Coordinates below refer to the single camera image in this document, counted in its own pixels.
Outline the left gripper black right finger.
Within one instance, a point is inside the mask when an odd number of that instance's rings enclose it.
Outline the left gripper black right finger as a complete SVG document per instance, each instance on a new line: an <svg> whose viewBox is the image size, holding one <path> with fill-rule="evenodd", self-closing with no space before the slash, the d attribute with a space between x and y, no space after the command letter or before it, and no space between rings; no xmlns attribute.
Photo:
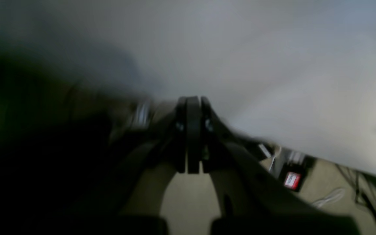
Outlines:
<svg viewBox="0 0 376 235"><path fill-rule="evenodd" d="M221 122L207 98L188 98L188 173L200 164L221 209L211 235L358 235L354 219L297 198Z"/></svg>

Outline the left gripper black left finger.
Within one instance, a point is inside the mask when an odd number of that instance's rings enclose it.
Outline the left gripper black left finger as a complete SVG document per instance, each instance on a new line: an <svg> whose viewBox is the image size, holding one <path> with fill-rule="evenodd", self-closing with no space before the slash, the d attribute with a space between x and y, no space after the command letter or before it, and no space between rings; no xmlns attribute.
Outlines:
<svg viewBox="0 0 376 235"><path fill-rule="evenodd" d="M165 191L185 172L188 98L156 117L161 106L137 105L131 119L114 129L107 161L94 185L77 202L84 234L168 235L160 216Z"/></svg>

